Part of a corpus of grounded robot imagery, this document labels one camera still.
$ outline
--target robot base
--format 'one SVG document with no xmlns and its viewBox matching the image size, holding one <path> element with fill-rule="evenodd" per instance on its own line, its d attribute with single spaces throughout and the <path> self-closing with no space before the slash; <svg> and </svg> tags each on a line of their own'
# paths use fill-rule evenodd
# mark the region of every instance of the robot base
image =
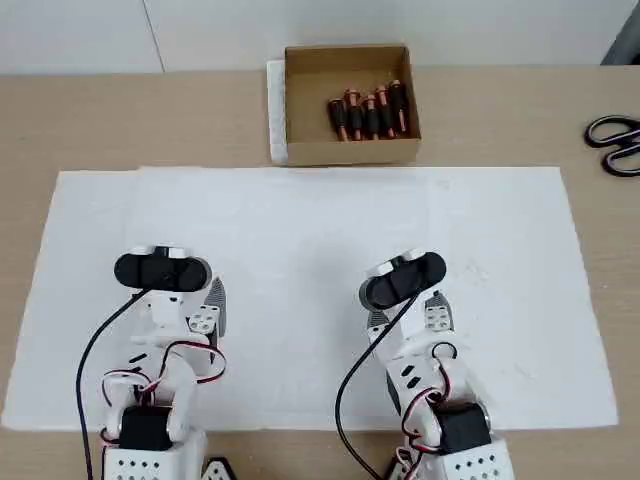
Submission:
<svg viewBox="0 0 640 480">
<path fill-rule="evenodd" d="M 202 474 L 202 480 L 237 480 L 231 465 L 224 457 L 209 460 L 207 469 Z"/>
<path fill-rule="evenodd" d="M 104 480 L 236 480 L 226 459 L 211 459 L 201 476 L 207 436 L 191 430 L 184 443 L 167 451 L 110 447 L 104 455 Z"/>
<path fill-rule="evenodd" d="M 406 469 L 393 460 L 385 480 L 404 480 Z M 504 440 L 449 455 L 432 456 L 422 462 L 417 479 L 514 480 L 513 467 Z"/>
</svg>

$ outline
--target black scissor handle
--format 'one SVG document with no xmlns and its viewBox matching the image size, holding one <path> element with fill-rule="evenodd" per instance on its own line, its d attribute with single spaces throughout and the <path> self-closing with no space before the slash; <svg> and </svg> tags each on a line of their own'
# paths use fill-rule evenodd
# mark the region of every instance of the black scissor handle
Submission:
<svg viewBox="0 0 640 480">
<path fill-rule="evenodd" d="M 608 137 L 598 138 L 594 135 L 595 130 L 602 125 L 621 125 L 626 130 L 614 133 Z M 611 145 L 621 145 L 630 143 L 634 138 L 640 137 L 640 122 L 624 115 L 608 115 L 593 121 L 584 131 L 584 141 L 593 148 L 610 147 Z"/>
<path fill-rule="evenodd" d="M 617 160 L 635 153 L 640 153 L 640 143 L 629 143 L 620 150 L 615 150 L 605 155 L 602 159 L 602 168 L 604 168 L 605 172 L 616 177 L 638 177 L 640 176 L 640 168 L 622 169 L 616 166 Z"/>
</svg>

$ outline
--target cardboard box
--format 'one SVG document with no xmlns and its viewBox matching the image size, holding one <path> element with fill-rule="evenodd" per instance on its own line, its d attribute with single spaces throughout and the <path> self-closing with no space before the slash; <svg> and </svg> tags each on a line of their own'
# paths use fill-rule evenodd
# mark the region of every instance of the cardboard box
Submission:
<svg viewBox="0 0 640 480">
<path fill-rule="evenodd" d="M 395 79 L 407 88 L 408 134 L 393 140 L 338 141 L 327 102 L 342 97 L 347 88 L 367 94 Z M 422 137 L 406 46 L 287 48 L 285 92 L 289 165 L 398 164 L 415 160 Z"/>
</svg>

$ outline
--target wooden table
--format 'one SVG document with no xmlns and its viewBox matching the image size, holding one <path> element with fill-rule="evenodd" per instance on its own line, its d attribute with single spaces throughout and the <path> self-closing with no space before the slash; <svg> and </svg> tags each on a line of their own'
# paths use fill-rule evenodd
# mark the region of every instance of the wooden table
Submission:
<svg viewBox="0 0 640 480">
<path fill-rule="evenodd" d="M 1 398 L 58 170 L 269 165 L 265 81 L 260 72 L 0 77 Z M 640 180 L 604 174 L 581 129 L 598 115 L 640 116 L 640 70 L 428 69 L 415 83 L 420 164 L 559 165 L 569 191 L 621 424 L 508 434 L 518 478 L 636 478 Z M 380 470 L 400 442 L 354 438 Z M 216 434 L 210 449 L 242 480 L 367 478 L 331 432 Z M 83 469 L 79 434 L 0 431 L 5 480 L 82 479 Z"/>
</svg>

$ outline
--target white foam sheet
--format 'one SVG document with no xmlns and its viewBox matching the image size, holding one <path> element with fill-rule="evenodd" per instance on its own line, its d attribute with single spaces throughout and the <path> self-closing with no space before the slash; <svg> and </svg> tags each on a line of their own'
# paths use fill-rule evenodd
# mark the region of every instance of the white foam sheet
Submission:
<svg viewBox="0 0 640 480">
<path fill-rule="evenodd" d="M 79 428 L 74 415 L 78 361 L 89 337 L 128 292 L 113 279 L 122 253 L 136 172 L 62 172 L 58 176 L 22 319 L 2 424 L 20 430 Z M 103 406 L 97 379 L 117 362 L 106 335 L 86 367 L 87 414 Z"/>
<path fill-rule="evenodd" d="M 220 272 L 228 295 L 220 346 L 229 370 L 219 383 L 201 387 L 194 420 L 208 429 L 333 429 L 337 386 L 367 344 L 367 314 L 357 300 L 363 272 L 414 246 L 438 251 L 448 263 L 439 288 L 452 304 L 461 358 L 480 383 L 495 428 L 617 423 L 557 169 L 143 169 L 134 184 L 124 238 L 113 238 L 110 257 L 99 260 L 102 275 L 94 272 L 89 282 L 98 290 L 111 285 L 103 300 L 117 302 L 110 276 L 116 244 L 188 246 Z M 49 230 L 48 224 L 45 240 Z M 3 422 L 77 428 L 73 371 L 99 319 L 88 320 L 76 299 L 78 309 L 63 317 L 57 333 L 48 332 L 47 343 L 55 339 L 64 353 L 25 340 L 26 325 L 35 334 L 47 321 L 43 310 L 35 318 L 32 304 L 55 300 L 43 291 L 43 268 L 25 314 Z M 86 328 L 71 328 L 81 322 Z M 95 387 L 87 383 L 94 428 L 103 420 L 98 366 L 114 366 L 128 325 L 116 326 L 94 353 L 88 382 Z M 55 365 L 49 386 L 57 388 L 33 384 L 35 365 L 19 360 L 34 356 Z M 45 393 L 55 414 L 34 417 Z M 348 428 L 398 428 L 375 360 L 358 373 L 343 405 Z"/>
</svg>

